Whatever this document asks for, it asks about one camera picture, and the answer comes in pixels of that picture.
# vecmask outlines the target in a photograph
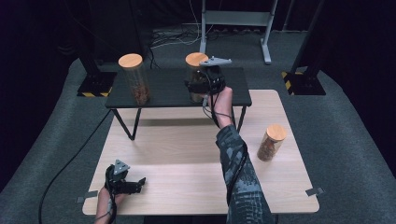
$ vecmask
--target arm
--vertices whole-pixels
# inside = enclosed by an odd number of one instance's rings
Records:
[[[126,194],[117,194],[116,195],[116,205],[117,207],[120,205],[122,200],[125,198]],[[109,204],[110,194],[108,193],[105,187],[102,187],[99,191],[98,195],[98,204],[96,207],[96,216],[95,216],[95,224],[107,224],[111,218],[111,210],[108,211],[109,206],[111,206],[111,202]]]
[[[216,144],[220,151],[224,182],[231,194],[227,223],[274,223],[253,164],[248,154],[244,153],[248,147],[231,121],[233,90],[226,87],[215,97],[212,110],[220,127]],[[245,163],[240,167],[244,156]]]

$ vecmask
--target black curtain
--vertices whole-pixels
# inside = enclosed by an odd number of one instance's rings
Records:
[[[0,30],[3,189],[45,126],[77,56],[56,2],[3,1]]]
[[[149,1],[151,3],[153,27],[159,28],[170,25],[178,25],[183,22],[192,22],[194,20],[194,17],[191,13],[190,1]],[[191,0],[191,5],[195,16],[201,18],[201,1]]]
[[[287,30],[307,31],[318,8],[319,0],[294,0],[290,6]]]
[[[342,87],[395,175],[394,8],[391,0],[325,1],[300,66],[319,66]],[[315,60],[329,45],[331,50]]]

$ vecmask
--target black stand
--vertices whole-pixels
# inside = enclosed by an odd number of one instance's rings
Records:
[[[296,73],[297,67],[300,65],[306,44],[318,20],[318,15],[320,14],[323,4],[324,0],[320,0],[317,11],[315,12],[311,24],[309,25],[308,33],[300,48],[297,58],[294,61],[293,67],[291,68],[290,72],[282,73],[286,89],[290,95],[326,95],[325,90],[323,90],[323,87],[320,85],[317,75],[325,56],[331,49],[332,45],[330,43],[325,44],[320,48],[318,57],[316,57],[312,66],[308,66],[306,71],[303,73]]]
[[[78,96],[108,96],[113,85],[114,77],[117,75],[117,73],[99,71],[86,43],[84,42],[81,31],[79,30],[80,27],[75,21],[73,13],[65,1],[61,2],[64,3],[65,16],[70,24],[71,30],[76,40],[78,57],[80,58],[87,72],[87,76],[78,89]]]
[[[78,88],[78,96],[108,96],[116,75],[116,72],[99,72],[94,76],[87,73],[87,76]]]

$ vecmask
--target cylindrical container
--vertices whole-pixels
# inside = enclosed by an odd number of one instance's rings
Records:
[[[149,100],[149,82],[143,58],[138,54],[126,54],[119,59],[127,84],[132,96],[138,105],[143,105]]]
[[[198,73],[198,70],[201,68],[199,62],[207,61],[209,58],[200,52],[194,52],[186,57],[186,64],[187,64],[187,74],[186,79],[190,80],[191,82],[198,81],[201,77],[201,74]],[[199,103],[202,102],[203,98],[197,93],[190,93],[190,99],[195,102]]]
[[[286,138],[286,130],[279,124],[270,125],[262,138],[257,157],[261,161],[270,161]]]

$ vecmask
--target wooden table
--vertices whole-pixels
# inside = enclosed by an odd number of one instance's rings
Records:
[[[277,92],[250,91],[250,95],[253,104],[240,133],[271,212],[317,212],[317,197],[305,193],[312,185]],[[120,109],[127,126],[134,125],[136,111]],[[263,162],[256,153],[272,123],[283,125],[288,135],[273,160]],[[145,108],[134,141],[114,118],[89,191],[104,185],[106,168],[119,159],[131,166],[127,181],[147,178],[140,194],[125,199],[119,215],[226,214],[226,188],[215,145],[218,131],[197,107]],[[97,198],[86,199],[84,214],[94,215],[96,204]]]

